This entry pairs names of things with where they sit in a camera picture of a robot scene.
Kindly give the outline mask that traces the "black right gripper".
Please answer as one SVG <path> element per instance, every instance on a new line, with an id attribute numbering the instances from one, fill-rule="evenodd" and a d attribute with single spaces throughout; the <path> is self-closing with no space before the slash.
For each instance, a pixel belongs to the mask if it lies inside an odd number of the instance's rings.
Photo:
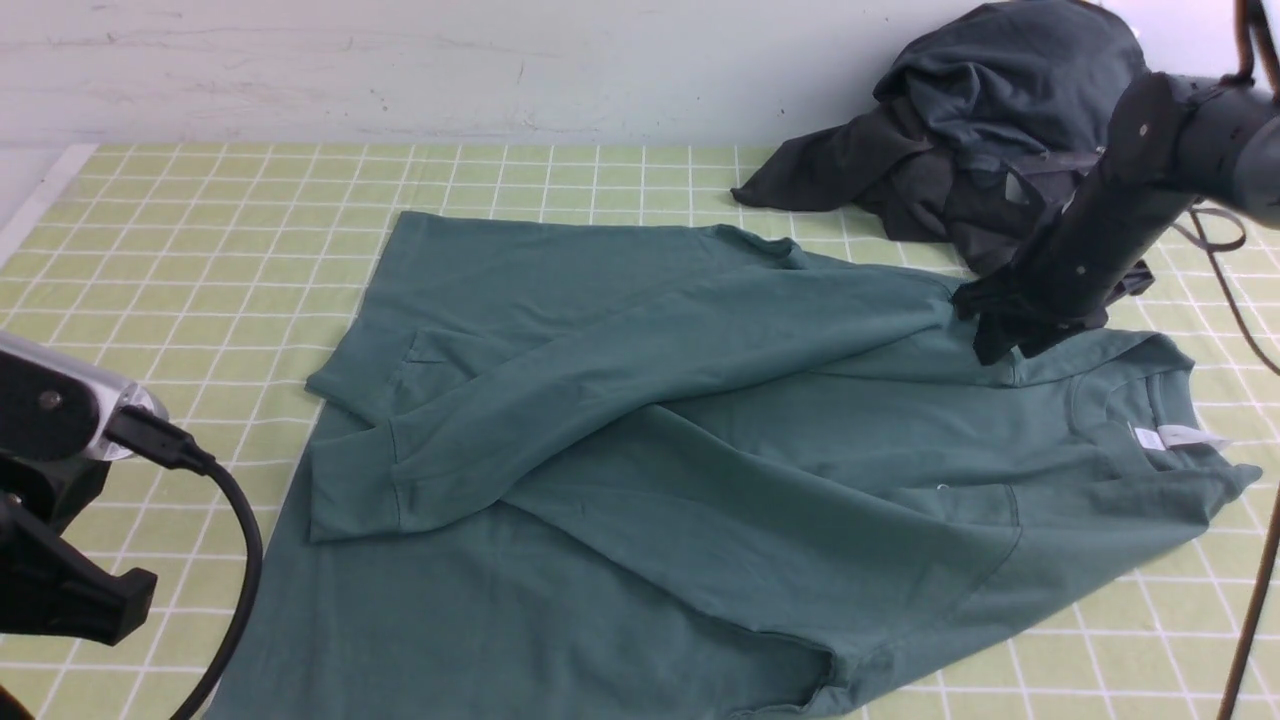
<path id="1" fill-rule="evenodd" d="M 1108 145 L 1060 218 L 998 272 L 959 288 L 963 320 L 977 320 L 977 360 L 992 366 L 1020 336 L 1070 336 L 1105 323 L 1125 274 L 1192 204 L 1178 177 L 1181 132 L 1201 82 L 1148 73 L 1121 96 Z"/>

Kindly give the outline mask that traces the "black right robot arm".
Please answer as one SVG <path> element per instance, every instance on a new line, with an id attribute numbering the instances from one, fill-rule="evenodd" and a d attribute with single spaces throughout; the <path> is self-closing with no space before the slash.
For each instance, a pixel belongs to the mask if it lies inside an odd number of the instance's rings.
<path id="1" fill-rule="evenodd" d="M 1098 329 L 1123 277 L 1193 202 L 1277 225 L 1277 101 L 1249 85 L 1156 72 L 1119 99 L 1107 146 L 1060 218 L 954 295 L 992 365 Z"/>

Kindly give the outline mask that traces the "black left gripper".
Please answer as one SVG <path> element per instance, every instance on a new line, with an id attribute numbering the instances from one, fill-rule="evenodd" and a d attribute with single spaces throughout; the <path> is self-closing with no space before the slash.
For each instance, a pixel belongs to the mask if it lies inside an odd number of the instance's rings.
<path id="1" fill-rule="evenodd" d="M 142 626 L 157 578 L 104 571 L 64 539 L 96 500 L 111 465 L 84 457 L 1 460 L 1 632 L 115 646 Z"/>

